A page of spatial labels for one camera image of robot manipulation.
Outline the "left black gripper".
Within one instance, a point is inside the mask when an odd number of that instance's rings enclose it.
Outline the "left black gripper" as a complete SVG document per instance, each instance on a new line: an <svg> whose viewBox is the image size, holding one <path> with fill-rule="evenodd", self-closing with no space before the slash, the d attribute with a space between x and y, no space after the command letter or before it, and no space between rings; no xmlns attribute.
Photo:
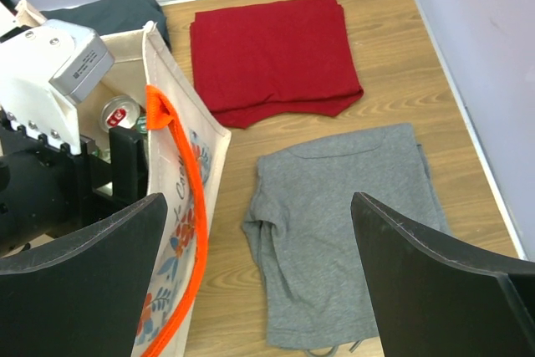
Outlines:
<svg viewBox="0 0 535 357"><path fill-rule="evenodd" d="M144 198L148 186L145 137L136 130L109 131L110 159L91 155L87 145L75 158L79 220L94 223Z"/></svg>

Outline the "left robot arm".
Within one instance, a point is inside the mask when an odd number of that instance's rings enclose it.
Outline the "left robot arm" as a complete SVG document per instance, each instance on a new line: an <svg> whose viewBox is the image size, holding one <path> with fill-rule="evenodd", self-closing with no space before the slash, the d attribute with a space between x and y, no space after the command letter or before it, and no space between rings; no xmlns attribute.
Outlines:
<svg viewBox="0 0 535 357"><path fill-rule="evenodd" d="M54 146L49 136L1 123L1 254L47 234L61 237L100 221L146 195L144 136L116 127L110 160L96 156L83 137L80 153Z"/></svg>

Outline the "beige canvas bag orange handles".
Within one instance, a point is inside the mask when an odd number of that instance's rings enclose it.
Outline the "beige canvas bag orange handles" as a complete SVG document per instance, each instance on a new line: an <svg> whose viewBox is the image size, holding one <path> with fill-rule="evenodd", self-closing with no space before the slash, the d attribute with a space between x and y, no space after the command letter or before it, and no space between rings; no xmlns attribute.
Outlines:
<svg viewBox="0 0 535 357"><path fill-rule="evenodd" d="M52 19L26 1L13 10L3 9L1 44L48 20ZM76 106L80 139L91 139L92 152L108 161L109 131L100 127L101 111L116 96L133 98L141 114L132 129L145 137L145 196L160 193L167 204L166 224L129 356L181 356L206 269L211 220L231 133L193 89L155 23L99 36L115 62ZM43 234L1 254L1 260L58 238Z"/></svg>

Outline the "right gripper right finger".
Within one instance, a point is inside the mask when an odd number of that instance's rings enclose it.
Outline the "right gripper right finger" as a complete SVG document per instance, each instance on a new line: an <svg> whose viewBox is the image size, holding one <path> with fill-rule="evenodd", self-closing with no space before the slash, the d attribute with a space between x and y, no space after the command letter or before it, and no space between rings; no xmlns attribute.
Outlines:
<svg viewBox="0 0 535 357"><path fill-rule="evenodd" d="M357 192L354 235L386 356L532 356L534 264Z"/></svg>

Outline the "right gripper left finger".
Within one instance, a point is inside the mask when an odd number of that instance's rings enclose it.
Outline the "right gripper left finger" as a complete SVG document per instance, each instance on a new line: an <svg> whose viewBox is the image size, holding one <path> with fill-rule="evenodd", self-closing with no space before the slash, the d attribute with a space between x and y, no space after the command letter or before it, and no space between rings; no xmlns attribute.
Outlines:
<svg viewBox="0 0 535 357"><path fill-rule="evenodd" d="M151 194L1 260L3 356L129 356L166 224Z"/></svg>

